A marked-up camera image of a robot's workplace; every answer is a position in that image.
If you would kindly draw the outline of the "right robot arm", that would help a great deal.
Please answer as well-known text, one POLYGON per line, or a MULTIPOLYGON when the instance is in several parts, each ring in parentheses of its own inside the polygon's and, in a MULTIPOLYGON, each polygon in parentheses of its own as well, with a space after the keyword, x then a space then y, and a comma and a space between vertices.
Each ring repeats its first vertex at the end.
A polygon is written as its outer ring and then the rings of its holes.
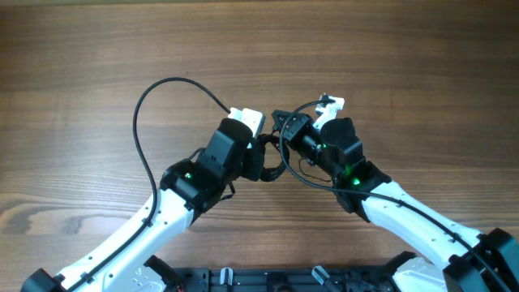
POLYGON ((329 190, 348 213, 386 229, 414 248, 388 263, 399 291, 516 291, 518 242, 506 231, 483 232, 420 203, 368 161, 350 118, 276 110, 274 131, 288 149, 331 177, 329 190))

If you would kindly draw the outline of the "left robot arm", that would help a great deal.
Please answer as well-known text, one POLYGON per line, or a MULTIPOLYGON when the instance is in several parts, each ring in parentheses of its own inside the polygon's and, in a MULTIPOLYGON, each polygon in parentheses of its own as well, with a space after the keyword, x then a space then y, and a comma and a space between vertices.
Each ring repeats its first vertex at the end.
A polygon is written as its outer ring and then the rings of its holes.
POLYGON ((163 291, 165 279, 147 261, 224 199, 243 177, 256 181, 264 155, 256 137, 264 116, 221 120, 208 145, 170 166, 143 207, 84 258, 51 276, 36 270, 23 291, 163 291))

